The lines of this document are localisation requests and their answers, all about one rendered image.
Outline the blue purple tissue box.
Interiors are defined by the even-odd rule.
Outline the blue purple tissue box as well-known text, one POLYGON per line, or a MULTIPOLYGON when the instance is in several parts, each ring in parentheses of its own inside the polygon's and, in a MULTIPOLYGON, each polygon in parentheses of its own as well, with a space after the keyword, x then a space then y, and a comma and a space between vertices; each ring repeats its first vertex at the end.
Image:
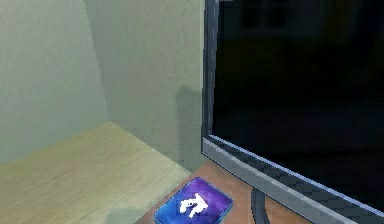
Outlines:
POLYGON ((211 183, 195 177, 154 213, 156 224, 220 224, 233 199, 211 183))

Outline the brown wooden tv stand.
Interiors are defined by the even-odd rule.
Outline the brown wooden tv stand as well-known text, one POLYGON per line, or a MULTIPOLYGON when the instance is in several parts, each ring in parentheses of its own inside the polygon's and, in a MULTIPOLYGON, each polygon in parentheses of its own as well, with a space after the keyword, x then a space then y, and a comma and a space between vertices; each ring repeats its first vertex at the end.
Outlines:
MULTIPOLYGON (((233 207, 221 224, 259 224, 254 221, 251 211, 252 187, 211 160, 207 160, 181 181, 134 224, 155 224, 154 212, 194 177, 205 179, 233 199, 233 207)), ((312 224, 304 217, 268 197, 265 198, 265 208, 270 224, 312 224)))

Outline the black television set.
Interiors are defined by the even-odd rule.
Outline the black television set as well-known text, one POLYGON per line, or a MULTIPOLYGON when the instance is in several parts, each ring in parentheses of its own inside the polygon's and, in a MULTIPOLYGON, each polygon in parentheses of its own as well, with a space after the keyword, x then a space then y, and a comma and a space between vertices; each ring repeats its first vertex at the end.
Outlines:
POLYGON ((384 224, 384 0, 205 0, 201 146, 255 224, 384 224))

